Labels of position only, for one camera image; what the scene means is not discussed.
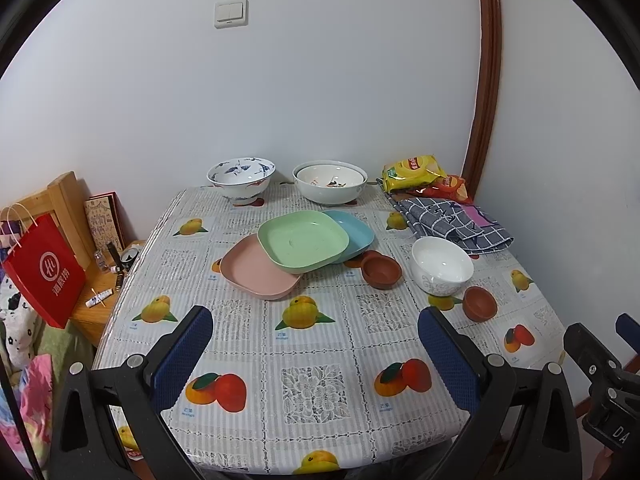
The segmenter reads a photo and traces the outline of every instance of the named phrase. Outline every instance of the red snack bag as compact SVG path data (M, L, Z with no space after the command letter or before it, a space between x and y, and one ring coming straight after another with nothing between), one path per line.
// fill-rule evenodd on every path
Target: red snack bag
M440 176L427 187L404 190L412 196L427 198L446 198L459 204L472 204L473 201L466 193L465 179L457 175Z

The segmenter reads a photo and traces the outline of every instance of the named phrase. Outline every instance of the gray checkered cloth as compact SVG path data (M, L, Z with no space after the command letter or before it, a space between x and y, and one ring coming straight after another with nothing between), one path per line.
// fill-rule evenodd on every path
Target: gray checkered cloth
M387 194L387 197L393 207L402 213L416 238L446 238L467 254L495 253L513 242L513 236L478 206L474 207L491 225L477 226L460 204L453 200L416 197L396 202L391 195Z

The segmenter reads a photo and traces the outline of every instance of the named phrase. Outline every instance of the blue plastic plate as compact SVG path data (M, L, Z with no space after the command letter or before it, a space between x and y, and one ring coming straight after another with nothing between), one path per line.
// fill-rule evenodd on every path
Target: blue plastic plate
M342 253L342 256L334 261L334 264L351 260L358 254L363 253L373 242L375 235L371 228L355 216L337 209L328 209L324 214L338 222L340 227L347 231L349 235L349 245Z

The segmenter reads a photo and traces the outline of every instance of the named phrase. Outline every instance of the green plastic plate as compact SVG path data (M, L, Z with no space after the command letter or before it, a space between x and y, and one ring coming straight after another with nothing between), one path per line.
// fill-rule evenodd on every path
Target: green plastic plate
M258 229L258 241L274 264L302 274L340 258L349 235L321 212L296 211L267 220Z

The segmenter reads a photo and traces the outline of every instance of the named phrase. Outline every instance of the pink plastic plate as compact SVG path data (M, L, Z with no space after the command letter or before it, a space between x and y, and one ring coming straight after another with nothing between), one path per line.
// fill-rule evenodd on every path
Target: pink plastic plate
M220 261L220 274L237 288L262 300L278 300L286 296L301 276L277 267L255 234L243 238L225 254Z

